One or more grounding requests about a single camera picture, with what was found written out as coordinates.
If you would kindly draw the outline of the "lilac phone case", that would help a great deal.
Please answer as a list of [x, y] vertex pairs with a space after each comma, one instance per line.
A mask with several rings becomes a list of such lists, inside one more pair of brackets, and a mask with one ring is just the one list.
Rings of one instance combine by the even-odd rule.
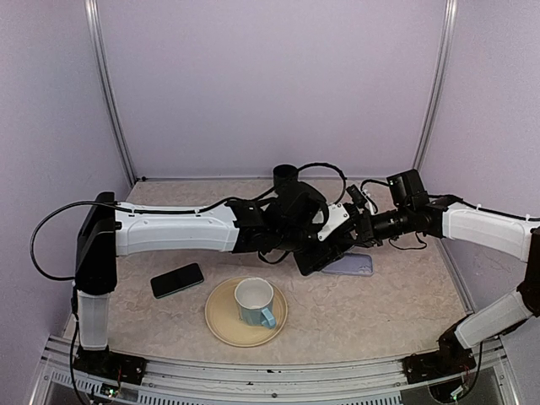
[[370, 255], [346, 253], [341, 259], [325, 266], [325, 274], [370, 277], [374, 274], [373, 261]]

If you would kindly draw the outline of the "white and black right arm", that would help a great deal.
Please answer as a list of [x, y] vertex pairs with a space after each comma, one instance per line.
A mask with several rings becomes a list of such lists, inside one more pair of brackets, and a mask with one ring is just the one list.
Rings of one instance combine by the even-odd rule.
[[359, 245], [380, 245], [401, 235], [424, 234], [439, 239], [461, 240], [501, 251], [526, 264], [516, 289], [493, 304], [453, 326], [441, 339], [444, 346], [431, 359], [434, 370], [450, 374], [471, 349], [487, 338], [520, 326], [539, 315], [539, 221], [474, 206], [463, 198], [431, 195], [417, 170], [407, 170], [383, 181], [394, 208], [380, 213], [363, 186], [347, 192], [360, 213], [355, 216]]

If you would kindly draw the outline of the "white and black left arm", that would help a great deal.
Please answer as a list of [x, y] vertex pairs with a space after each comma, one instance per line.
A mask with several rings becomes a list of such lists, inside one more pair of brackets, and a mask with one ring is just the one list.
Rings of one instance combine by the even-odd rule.
[[102, 192], [78, 232], [74, 286], [79, 341], [84, 359], [100, 375], [117, 368], [108, 346], [110, 295], [117, 285], [116, 259], [146, 251], [209, 250], [231, 253], [273, 250], [292, 253], [307, 276], [341, 258], [354, 246], [353, 208], [327, 200], [299, 181], [288, 166], [274, 174], [263, 197], [227, 197], [195, 208], [116, 202]]

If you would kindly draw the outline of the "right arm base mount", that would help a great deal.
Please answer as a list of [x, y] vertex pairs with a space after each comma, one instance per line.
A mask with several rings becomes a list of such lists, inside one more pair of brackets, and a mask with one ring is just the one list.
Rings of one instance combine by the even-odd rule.
[[477, 364], [470, 348], [464, 348], [453, 331], [438, 339], [438, 348], [424, 354], [412, 354], [402, 361], [408, 384], [431, 381], [474, 369]]

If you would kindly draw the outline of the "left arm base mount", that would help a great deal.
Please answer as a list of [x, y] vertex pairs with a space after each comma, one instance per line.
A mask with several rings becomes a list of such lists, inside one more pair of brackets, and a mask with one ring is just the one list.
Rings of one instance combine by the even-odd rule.
[[140, 386], [147, 360], [143, 357], [120, 354], [109, 350], [85, 350], [79, 348], [73, 368], [89, 375], [98, 376], [119, 383]]

